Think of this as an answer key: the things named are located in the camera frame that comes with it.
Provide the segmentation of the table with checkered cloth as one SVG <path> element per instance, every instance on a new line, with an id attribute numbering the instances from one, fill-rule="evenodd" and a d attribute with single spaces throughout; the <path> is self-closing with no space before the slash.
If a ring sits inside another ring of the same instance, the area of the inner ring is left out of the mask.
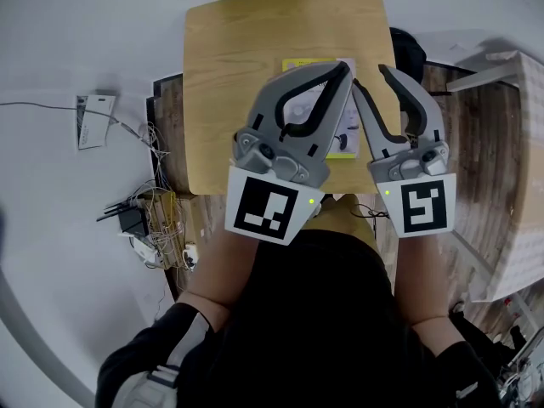
<path id="1" fill-rule="evenodd" d="M 544 64 L 518 50 L 487 54 L 494 67 L 446 84 L 450 93 L 514 77 L 520 93 L 521 158 L 513 223 L 498 263 L 471 284 L 474 302 L 494 302 L 544 279 Z"/>

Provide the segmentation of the person's left forearm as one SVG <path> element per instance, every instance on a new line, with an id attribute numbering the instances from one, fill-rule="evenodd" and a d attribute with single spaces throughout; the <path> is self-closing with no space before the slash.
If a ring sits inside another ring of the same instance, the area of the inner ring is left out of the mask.
<path id="1" fill-rule="evenodd" d="M 218 226 L 178 302 L 195 308 L 218 332 L 250 278 L 258 245 L 255 238 Z"/>

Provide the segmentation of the brown cardboard box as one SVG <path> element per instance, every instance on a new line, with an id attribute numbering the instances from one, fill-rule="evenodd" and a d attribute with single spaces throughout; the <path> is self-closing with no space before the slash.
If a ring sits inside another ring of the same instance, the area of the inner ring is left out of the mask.
<path id="1" fill-rule="evenodd" d="M 196 244 L 201 232 L 195 228 L 191 198 L 172 191 L 149 190 L 138 198 L 138 204 L 146 211 L 149 234 L 146 240 L 156 247 L 164 270 L 185 268 L 182 251 L 187 243 Z"/>

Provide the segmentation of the person's black shirt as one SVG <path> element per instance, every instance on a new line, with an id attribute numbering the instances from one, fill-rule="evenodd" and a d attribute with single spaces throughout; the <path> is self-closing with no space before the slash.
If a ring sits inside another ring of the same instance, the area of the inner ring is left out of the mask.
<path id="1" fill-rule="evenodd" d="M 111 354 L 96 408 L 501 408 L 449 315 L 411 326 L 378 253 L 306 229 L 260 241 L 227 323 L 176 302 Z"/>

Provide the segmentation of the yellow covered booklet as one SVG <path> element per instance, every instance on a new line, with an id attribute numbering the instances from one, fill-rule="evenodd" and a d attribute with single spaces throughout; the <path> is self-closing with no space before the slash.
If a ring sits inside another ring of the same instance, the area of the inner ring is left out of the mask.
<path id="1" fill-rule="evenodd" d="M 356 64 L 354 58 L 287 58 L 282 60 L 282 70 L 289 71 L 303 65 L 317 62 L 343 61 L 350 71 L 351 77 L 356 76 Z M 301 94 L 289 99 L 284 105 L 284 118 L 286 123 L 303 124 L 314 109 L 317 99 L 324 90 L 326 83 L 314 86 Z M 344 106 L 341 120 L 337 126 L 334 140 L 326 156 L 327 159 L 358 158 L 360 151 L 360 118 L 350 94 Z"/>

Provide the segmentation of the person's right forearm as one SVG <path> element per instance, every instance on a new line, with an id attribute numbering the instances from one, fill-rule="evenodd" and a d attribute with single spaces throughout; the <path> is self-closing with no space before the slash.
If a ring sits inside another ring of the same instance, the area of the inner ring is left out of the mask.
<path id="1" fill-rule="evenodd" d="M 399 239 L 394 296 L 411 326 L 448 315 L 447 267 L 434 235 Z"/>

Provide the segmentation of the black router with antennas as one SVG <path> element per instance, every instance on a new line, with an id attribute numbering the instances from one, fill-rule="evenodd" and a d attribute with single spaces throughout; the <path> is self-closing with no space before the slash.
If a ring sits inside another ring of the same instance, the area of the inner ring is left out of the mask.
<path id="1" fill-rule="evenodd" d="M 149 234 L 146 211 L 136 202 L 124 200 L 105 208 L 101 217 L 96 222 L 108 218 L 118 218 L 121 232 L 136 237 L 146 237 Z"/>

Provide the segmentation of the person's yellow trousers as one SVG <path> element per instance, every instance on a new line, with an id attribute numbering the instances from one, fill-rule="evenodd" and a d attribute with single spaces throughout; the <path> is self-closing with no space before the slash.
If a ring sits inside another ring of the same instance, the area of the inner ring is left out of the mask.
<path id="1" fill-rule="evenodd" d="M 321 203 L 320 211 L 303 226 L 304 230 L 327 230 L 351 235 L 378 251 L 373 229 L 362 218 L 358 208 L 359 199 L 354 194 L 345 194 L 338 200 L 327 196 Z"/>

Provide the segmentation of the black backpack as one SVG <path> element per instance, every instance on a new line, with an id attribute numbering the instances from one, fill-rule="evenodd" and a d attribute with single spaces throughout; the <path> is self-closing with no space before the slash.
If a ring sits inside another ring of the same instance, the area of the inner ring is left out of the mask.
<path id="1" fill-rule="evenodd" d="M 399 28 L 390 29 L 396 68 L 422 83 L 427 55 L 418 41 Z"/>

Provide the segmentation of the white network device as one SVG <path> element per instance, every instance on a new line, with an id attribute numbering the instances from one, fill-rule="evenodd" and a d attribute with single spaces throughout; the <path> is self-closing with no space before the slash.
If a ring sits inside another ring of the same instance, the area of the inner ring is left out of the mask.
<path id="1" fill-rule="evenodd" d="M 120 237 L 128 239 L 130 247 L 139 257 L 139 260 L 148 268 L 164 269 L 162 258 L 159 255 L 156 247 L 151 245 L 145 238 L 137 237 L 136 235 L 121 232 Z"/>

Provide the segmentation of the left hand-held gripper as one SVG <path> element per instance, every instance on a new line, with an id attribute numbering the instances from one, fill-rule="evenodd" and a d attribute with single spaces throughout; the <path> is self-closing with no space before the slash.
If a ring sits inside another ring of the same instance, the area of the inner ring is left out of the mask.
<path id="1" fill-rule="evenodd" d="M 328 61 L 290 65 L 263 86 L 233 141 L 228 231 L 288 245 L 319 212 L 352 81 L 348 64 Z"/>

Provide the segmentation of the white power strip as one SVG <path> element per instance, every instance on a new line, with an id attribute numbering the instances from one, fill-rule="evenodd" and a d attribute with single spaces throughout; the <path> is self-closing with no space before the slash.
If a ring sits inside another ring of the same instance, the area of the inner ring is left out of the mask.
<path id="1" fill-rule="evenodd" d="M 199 260 L 196 244 L 187 243 L 182 251 L 182 259 L 187 270 L 193 271 Z"/>

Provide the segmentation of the white wall socket panel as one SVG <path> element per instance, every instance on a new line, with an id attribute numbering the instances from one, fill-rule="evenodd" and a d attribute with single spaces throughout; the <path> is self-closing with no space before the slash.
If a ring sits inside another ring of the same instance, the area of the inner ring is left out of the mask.
<path id="1" fill-rule="evenodd" d="M 116 96 L 87 95 L 76 97 L 77 148 L 88 150 L 106 145 L 106 136 Z"/>

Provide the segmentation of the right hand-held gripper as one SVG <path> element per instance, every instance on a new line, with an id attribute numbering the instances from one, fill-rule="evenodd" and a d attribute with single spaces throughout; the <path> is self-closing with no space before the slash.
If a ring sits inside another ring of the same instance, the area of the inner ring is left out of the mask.
<path id="1" fill-rule="evenodd" d="M 373 161 L 368 168 L 399 238 L 435 235 L 453 230 L 456 175 L 447 172 L 449 146 L 442 112 L 428 91 L 396 68 L 379 71 L 407 115 L 405 133 L 387 129 L 369 91 L 353 79 L 352 95 Z"/>

